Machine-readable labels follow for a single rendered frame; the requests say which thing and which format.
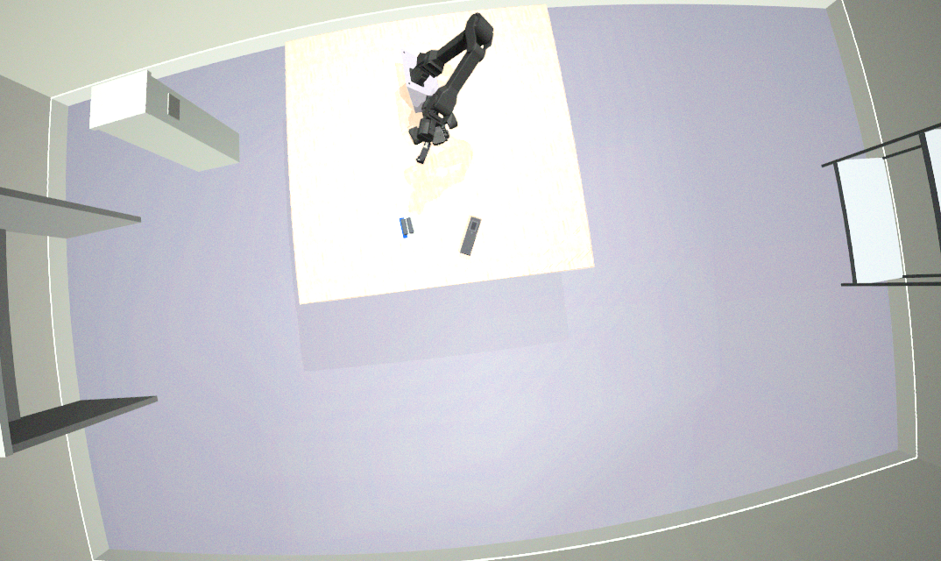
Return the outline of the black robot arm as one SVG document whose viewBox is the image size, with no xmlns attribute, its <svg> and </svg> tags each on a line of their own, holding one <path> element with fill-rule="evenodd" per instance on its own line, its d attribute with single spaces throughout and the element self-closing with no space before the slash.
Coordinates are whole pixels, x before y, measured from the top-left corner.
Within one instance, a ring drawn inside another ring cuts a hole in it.
<svg viewBox="0 0 941 561">
<path fill-rule="evenodd" d="M 479 61 L 486 56 L 486 49 L 490 48 L 493 40 L 493 27 L 479 12 L 466 20 L 465 30 L 451 39 L 438 50 L 429 50 L 419 53 L 416 67 L 409 68 L 413 83 L 424 88 L 424 82 L 431 77 L 438 77 L 443 71 L 444 63 L 465 52 L 447 83 L 438 88 L 432 96 L 427 96 L 422 104 L 422 119 L 418 126 L 417 139 L 422 143 L 432 143 L 433 146 L 448 141 L 449 131 L 442 125 L 447 122 L 457 103 L 457 95 L 463 88 Z M 481 46 L 484 45 L 484 48 Z M 439 114 L 443 115 L 441 118 Z M 438 126 L 437 126 L 438 125 Z"/>
</svg>

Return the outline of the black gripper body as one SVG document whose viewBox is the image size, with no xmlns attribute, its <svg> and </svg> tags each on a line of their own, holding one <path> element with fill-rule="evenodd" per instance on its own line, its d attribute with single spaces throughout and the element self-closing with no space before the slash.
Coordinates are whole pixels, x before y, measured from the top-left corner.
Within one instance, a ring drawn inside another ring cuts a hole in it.
<svg viewBox="0 0 941 561">
<path fill-rule="evenodd" d="M 451 115 L 449 116 L 448 121 L 447 121 L 447 122 L 444 122 L 444 124 L 442 125 L 442 128 L 444 128 L 444 125 L 445 125 L 445 124 L 448 124 L 448 126 L 449 126 L 449 128 L 450 128 L 451 130 L 453 130 L 454 128 L 458 128 L 458 121 L 457 121 L 457 119 L 456 119 L 456 117 L 455 117 L 455 115 L 454 115 L 454 112 L 451 112 Z M 416 125 L 414 128 L 411 128 L 411 129 L 407 130 L 407 132 L 409 132 L 409 134 L 410 134 L 410 136 L 411 136 L 411 140 L 413 141 L 413 143 L 414 143 L 415 145 L 418 145 L 418 144 L 422 143 L 422 141 L 420 141 L 420 140 L 417 139 L 417 137 L 416 137 L 416 136 L 417 136 L 417 131 L 418 131 L 418 126 L 417 126 L 417 125 Z"/>
</svg>

